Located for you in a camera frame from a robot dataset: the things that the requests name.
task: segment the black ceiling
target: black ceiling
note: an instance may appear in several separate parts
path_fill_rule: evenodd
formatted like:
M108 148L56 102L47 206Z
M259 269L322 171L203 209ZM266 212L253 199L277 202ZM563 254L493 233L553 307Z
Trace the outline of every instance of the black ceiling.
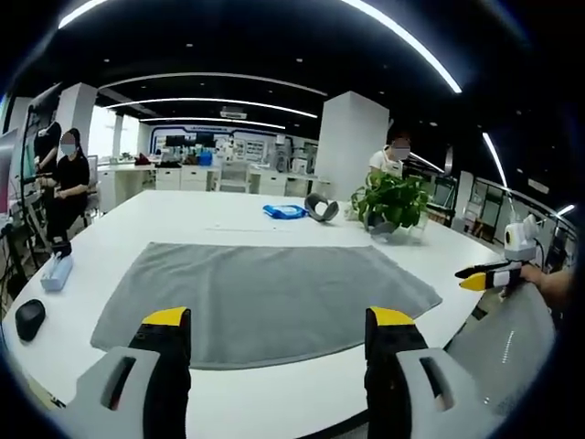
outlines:
M414 35L463 93L455 94L392 31L341 0L111 0L58 31L20 78L17 93L36 95L57 81L100 87L144 75L229 72L300 84L327 97L272 82L215 76L141 80L112 90L133 101L223 98L320 115L324 101L355 91L389 108L397 129L410 132L413 151L432 162L443 163L452 145L456 168L499 181L482 141L486 131L512 188L553 207L571 201L576 185L569 139L563 134L556 88L548 86L551 58L543 56L549 49L543 36L549 35L554 12L532 2L530 8L487 0L367 2ZM565 37L567 29L558 32ZM98 100L99 105L112 103ZM218 117L221 106L144 105L164 117ZM152 117L130 107L118 110ZM252 121L318 138L320 119L252 106L245 110ZM551 187L554 198L528 187L528 178Z

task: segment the green plant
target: green plant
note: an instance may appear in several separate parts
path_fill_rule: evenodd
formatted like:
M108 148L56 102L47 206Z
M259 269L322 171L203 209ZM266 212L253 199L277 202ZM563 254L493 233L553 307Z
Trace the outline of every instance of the green plant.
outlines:
M422 190L422 184L421 177L402 179L373 171L367 175L366 185L351 196L352 207L364 223L373 214L397 227L416 226L429 201L429 194Z

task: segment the gray towel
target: gray towel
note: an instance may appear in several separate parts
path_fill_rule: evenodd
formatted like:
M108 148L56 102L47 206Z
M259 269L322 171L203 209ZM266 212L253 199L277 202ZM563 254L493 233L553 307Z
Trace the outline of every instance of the gray towel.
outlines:
M191 309L194 369L273 366L353 348L366 309L412 318L441 298L373 247L230 247L150 243L91 336L127 346L154 311Z

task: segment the black mouse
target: black mouse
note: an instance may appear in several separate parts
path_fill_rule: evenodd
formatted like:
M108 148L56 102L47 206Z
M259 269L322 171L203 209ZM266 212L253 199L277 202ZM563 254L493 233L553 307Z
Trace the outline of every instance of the black mouse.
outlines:
M32 299L16 310L16 332L21 340L31 341L45 321L45 307L38 299Z

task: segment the blue plastic bag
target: blue plastic bag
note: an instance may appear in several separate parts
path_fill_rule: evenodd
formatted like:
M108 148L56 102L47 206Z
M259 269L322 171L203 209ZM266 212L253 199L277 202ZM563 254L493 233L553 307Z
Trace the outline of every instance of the blue plastic bag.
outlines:
M273 206L271 204L267 204L262 208L262 210L264 210L264 213L270 215L276 220L296 220L306 216L307 214L305 209L294 204L289 204L286 206Z

